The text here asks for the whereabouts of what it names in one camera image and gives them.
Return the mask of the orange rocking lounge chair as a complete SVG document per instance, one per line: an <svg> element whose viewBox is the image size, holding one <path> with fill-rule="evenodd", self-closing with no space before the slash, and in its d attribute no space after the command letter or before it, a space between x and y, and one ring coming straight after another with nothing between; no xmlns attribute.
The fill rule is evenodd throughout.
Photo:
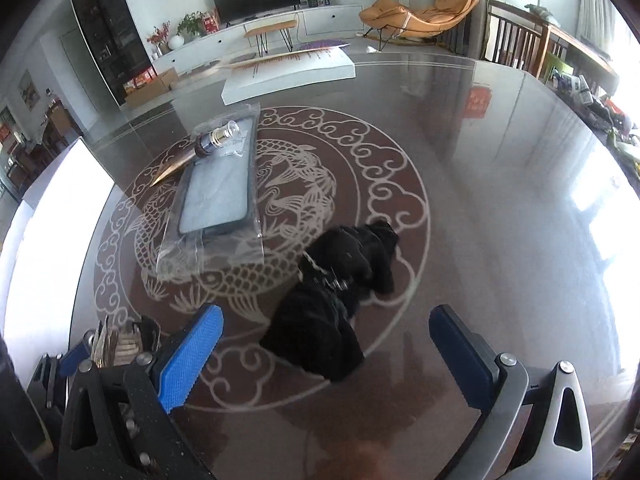
<svg viewBox="0 0 640 480"><path fill-rule="evenodd" d="M462 0L462 7L454 0L435 0L431 6L411 9L396 0L376 0L359 13L367 34L378 33L378 47L383 49L390 40L431 40L456 26L476 5Z"/></svg>

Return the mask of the black velvet pouch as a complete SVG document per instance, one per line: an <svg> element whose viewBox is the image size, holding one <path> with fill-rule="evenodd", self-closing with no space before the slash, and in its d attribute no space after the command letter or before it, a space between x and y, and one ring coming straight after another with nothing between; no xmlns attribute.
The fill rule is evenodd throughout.
<svg viewBox="0 0 640 480"><path fill-rule="evenodd" d="M384 220L323 232L300 256L298 280L279 302L260 346L329 382L352 374L364 361L352 319L362 300L395 290L398 242Z"/></svg>

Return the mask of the black glass display cabinet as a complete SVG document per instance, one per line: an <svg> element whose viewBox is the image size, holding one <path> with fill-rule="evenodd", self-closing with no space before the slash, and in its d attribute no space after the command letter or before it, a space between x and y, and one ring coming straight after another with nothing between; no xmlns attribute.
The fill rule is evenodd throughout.
<svg viewBox="0 0 640 480"><path fill-rule="evenodd" d="M126 84L152 64L126 0L70 0L82 36L108 91L119 106Z"/></svg>

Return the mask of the brown cardboard carton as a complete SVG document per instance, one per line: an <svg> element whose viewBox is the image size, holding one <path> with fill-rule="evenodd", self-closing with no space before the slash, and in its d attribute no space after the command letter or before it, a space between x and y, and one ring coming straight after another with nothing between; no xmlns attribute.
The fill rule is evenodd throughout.
<svg viewBox="0 0 640 480"><path fill-rule="evenodd" d="M131 108L149 103L167 94L177 79L178 73L173 67L159 74L146 70L125 84L125 103Z"/></svg>

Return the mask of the dining table with chairs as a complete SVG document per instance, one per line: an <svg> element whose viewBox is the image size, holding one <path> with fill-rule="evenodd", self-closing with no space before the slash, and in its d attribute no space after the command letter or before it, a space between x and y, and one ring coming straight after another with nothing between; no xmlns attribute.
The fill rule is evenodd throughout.
<svg viewBox="0 0 640 480"><path fill-rule="evenodd" d="M37 133L29 138L10 108L1 107L1 185L16 200L66 148L82 138L78 123L60 99L53 99Z"/></svg>

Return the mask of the green potted plant left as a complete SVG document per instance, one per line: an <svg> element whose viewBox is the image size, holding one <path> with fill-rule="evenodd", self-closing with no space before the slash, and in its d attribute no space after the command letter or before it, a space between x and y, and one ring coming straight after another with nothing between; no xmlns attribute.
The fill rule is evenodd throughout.
<svg viewBox="0 0 640 480"><path fill-rule="evenodd" d="M206 35L204 18L205 14L202 11L187 13L178 24L178 34L189 41L204 37Z"/></svg>

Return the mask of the phone case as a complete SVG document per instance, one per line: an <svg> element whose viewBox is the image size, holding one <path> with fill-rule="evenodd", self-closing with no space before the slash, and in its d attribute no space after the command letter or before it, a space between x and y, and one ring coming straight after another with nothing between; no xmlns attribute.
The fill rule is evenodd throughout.
<svg viewBox="0 0 640 480"><path fill-rule="evenodd" d="M156 258L160 280L186 281L264 261L256 198L259 117L258 104L243 104L192 130L186 146L229 120L240 127L222 150L192 160L163 180L179 178Z"/></svg>

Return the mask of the large white cardboard box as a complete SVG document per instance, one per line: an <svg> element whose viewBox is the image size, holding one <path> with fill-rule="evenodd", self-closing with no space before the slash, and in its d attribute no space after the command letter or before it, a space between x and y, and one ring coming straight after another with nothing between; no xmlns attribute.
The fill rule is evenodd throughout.
<svg viewBox="0 0 640 480"><path fill-rule="evenodd" d="M1 253L1 336L23 385L42 356L68 349L81 271L113 186L78 139L18 205Z"/></svg>

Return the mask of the rhinestone bow hair clip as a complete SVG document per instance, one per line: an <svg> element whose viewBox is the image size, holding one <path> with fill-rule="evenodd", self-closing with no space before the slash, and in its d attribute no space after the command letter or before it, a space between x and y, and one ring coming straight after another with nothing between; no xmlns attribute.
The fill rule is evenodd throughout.
<svg viewBox="0 0 640 480"><path fill-rule="evenodd" d="M143 352L155 352L160 345L160 326L143 315L139 321L115 322L107 315L93 334L90 359L97 367L113 367L131 363Z"/></svg>

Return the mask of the red flower vase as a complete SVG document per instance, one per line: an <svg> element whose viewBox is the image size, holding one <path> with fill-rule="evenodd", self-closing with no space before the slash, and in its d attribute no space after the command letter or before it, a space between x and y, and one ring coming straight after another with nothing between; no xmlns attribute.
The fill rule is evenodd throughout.
<svg viewBox="0 0 640 480"><path fill-rule="evenodd" d="M146 42L155 49L158 56L162 56L169 51L169 33L170 23L163 22L160 26L155 26L152 34L146 37Z"/></svg>

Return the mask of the small wooden bench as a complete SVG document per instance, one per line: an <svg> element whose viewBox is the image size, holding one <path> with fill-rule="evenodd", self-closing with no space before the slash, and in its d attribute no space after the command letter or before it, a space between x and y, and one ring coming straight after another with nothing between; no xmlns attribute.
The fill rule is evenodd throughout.
<svg viewBox="0 0 640 480"><path fill-rule="evenodd" d="M257 55L260 58L263 58L269 53L268 36L272 32L278 32L286 47L286 50L288 52L292 52L294 47L291 30L296 29L297 25L298 21L296 20L296 18L293 18L292 20L286 20L247 30L244 34L244 37L247 40L253 39L255 41Z"/></svg>

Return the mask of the gold cosmetic tube clear cap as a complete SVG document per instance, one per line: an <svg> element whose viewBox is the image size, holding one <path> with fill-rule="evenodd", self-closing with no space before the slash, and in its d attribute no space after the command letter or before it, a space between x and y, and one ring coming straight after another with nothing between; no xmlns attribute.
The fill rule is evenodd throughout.
<svg viewBox="0 0 640 480"><path fill-rule="evenodd" d="M179 152L174 158L160 168L160 172L150 183L155 186L168 177L176 174L194 159L206 158L222 150L230 141L238 136L240 127L234 120L201 133L195 141Z"/></svg>

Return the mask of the purple round floor mat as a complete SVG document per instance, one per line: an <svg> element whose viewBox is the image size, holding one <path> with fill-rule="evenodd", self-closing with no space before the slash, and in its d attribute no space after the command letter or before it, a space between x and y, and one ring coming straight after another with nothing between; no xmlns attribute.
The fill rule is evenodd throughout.
<svg viewBox="0 0 640 480"><path fill-rule="evenodd" d="M311 51L329 48L346 48L350 45L349 41L343 39L326 39L306 42L295 48L295 51Z"/></svg>

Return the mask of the white tv cabinet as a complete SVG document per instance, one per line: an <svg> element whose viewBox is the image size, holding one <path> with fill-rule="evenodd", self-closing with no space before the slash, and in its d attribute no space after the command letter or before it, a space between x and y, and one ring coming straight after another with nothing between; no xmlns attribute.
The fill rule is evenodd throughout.
<svg viewBox="0 0 640 480"><path fill-rule="evenodd" d="M317 6L256 18L196 38L152 62L157 73L184 74L227 56L269 54L320 40L352 38L363 31L360 4Z"/></svg>

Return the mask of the dark wooden chair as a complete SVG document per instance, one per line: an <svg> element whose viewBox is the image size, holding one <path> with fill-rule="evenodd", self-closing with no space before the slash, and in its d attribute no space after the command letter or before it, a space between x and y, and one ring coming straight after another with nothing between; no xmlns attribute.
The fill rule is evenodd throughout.
<svg viewBox="0 0 640 480"><path fill-rule="evenodd" d="M550 25L539 16L499 0L486 0L482 60L539 78Z"/></svg>

